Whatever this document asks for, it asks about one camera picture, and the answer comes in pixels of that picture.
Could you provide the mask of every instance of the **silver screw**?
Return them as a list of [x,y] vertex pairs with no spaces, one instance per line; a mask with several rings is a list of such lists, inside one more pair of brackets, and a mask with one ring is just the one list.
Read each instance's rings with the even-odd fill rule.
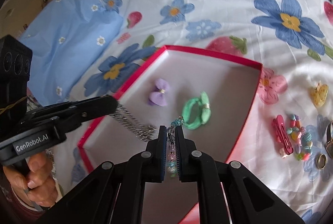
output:
[[148,151],[144,151],[141,153],[141,156],[143,158],[150,158],[151,155],[152,155],[151,152],[148,152]]
[[230,165],[234,169],[239,169],[240,168],[240,163],[238,161],[232,161]]
[[194,157],[200,157],[200,156],[202,156],[202,153],[201,153],[200,151],[198,151],[198,150],[192,151],[191,154],[192,154]]
[[111,169],[112,168],[112,163],[111,162],[104,162],[102,164],[102,169]]

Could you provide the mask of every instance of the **human hand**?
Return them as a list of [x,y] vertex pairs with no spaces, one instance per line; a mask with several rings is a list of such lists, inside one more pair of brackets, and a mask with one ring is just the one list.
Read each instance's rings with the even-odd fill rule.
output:
[[[3,167],[3,171],[17,196],[27,205],[30,201],[40,206],[51,207],[58,197],[55,181],[51,176],[52,161],[46,157],[46,153],[38,153],[30,157],[28,162],[31,170],[25,178],[13,167]],[[31,188],[28,194],[24,190]]]

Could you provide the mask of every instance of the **white flower print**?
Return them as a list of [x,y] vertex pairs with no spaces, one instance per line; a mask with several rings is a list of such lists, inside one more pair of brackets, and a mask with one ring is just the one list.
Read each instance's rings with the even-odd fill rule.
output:
[[65,37],[60,37],[60,38],[59,38],[59,44],[62,44],[65,40],[66,40]]
[[98,6],[94,4],[94,5],[91,7],[91,10],[93,10],[93,12],[97,11],[97,10],[98,10]]
[[97,38],[97,45],[103,46],[105,44],[105,38],[103,36],[99,36]]
[[56,89],[57,91],[57,95],[61,96],[62,95],[62,88],[60,88],[59,86]]

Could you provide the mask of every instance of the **pink flower print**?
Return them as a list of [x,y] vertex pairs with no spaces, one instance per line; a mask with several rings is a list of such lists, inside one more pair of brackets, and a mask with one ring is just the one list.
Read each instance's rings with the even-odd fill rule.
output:
[[287,80],[282,75],[274,75],[274,71],[263,68],[257,94],[265,104],[275,104],[279,101],[278,93],[284,93],[288,88]]
[[122,34],[122,36],[117,40],[118,44],[125,42],[127,39],[130,38],[130,34],[128,32]]
[[218,37],[206,49],[243,57],[247,53],[246,39],[235,36]]

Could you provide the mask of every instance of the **green scrunchie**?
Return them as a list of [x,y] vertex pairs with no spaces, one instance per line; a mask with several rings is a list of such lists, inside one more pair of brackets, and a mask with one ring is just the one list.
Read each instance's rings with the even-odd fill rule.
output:
[[[196,116],[194,122],[189,123],[189,119],[191,117],[192,107],[198,104],[199,105],[199,114]],[[184,118],[184,126],[190,130],[197,129],[202,124],[206,124],[210,118],[211,111],[209,106],[209,98],[207,93],[201,92],[200,98],[192,98],[186,102],[183,107],[182,116]]]

